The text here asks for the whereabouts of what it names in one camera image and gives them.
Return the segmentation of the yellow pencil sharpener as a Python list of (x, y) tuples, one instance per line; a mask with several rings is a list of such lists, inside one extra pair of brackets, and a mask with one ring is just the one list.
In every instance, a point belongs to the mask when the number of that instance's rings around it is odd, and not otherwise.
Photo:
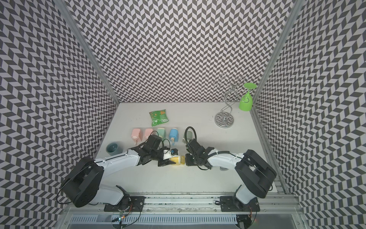
[(174, 166), (185, 165), (185, 156), (175, 156), (170, 158), (170, 161), (173, 162)]

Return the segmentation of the sage green pencil sharpener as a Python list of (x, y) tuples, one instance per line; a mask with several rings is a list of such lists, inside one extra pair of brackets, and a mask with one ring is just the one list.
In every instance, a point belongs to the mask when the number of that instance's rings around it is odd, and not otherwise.
[(190, 138), (190, 132), (187, 131), (184, 136), (183, 136), (183, 139), (182, 139), (182, 142), (183, 143), (187, 143), (189, 141), (189, 138)]

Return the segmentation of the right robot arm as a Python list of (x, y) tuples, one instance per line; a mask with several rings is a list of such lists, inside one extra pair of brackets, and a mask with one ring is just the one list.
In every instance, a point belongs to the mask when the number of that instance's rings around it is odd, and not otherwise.
[(213, 147), (204, 148), (195, 138), (186, 143), (186, 149), (187, 166), (198, 166), (203, 170), (214, 167), (234, 170), (243, 182), (235, 191), (234, 199), (244, 205), (254, 198), (265, 198), (277, 176), (276, 171), (250, 149), (245, 153), (231, 153)]

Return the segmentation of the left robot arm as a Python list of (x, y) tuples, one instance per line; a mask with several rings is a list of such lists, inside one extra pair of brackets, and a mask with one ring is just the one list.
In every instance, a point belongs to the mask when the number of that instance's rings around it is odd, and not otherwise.
[(146, 141), (125, 152), (104, 159), (82, 158), (63, 180), (63, 192), (77, 208), (88, 204), (105, 204), (115, 210), (131, 208), (130, 194), (121, 186), (107, 186), (101, 182), (106, 177), (123, 169), (157, 161), (158, 166), (173, 165), (170, 159), (178, 155), (178, 149), (169, 148), (157, 135), (150, 135)]

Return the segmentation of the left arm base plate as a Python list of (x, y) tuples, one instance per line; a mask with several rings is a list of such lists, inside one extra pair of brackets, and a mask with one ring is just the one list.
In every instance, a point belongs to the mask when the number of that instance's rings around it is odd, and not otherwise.
[(145, 204), (144, 196), (124, 196), (117, 205), (105, 204), (104, 212), (140, 212)]

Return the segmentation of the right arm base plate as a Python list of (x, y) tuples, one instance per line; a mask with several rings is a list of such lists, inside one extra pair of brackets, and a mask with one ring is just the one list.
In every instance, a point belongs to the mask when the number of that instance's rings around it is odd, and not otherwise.
[(244, 204), (233, 196), (220, 196), (220, 208), (222, 212), (259, 212), (258, 199), (253, 198)]

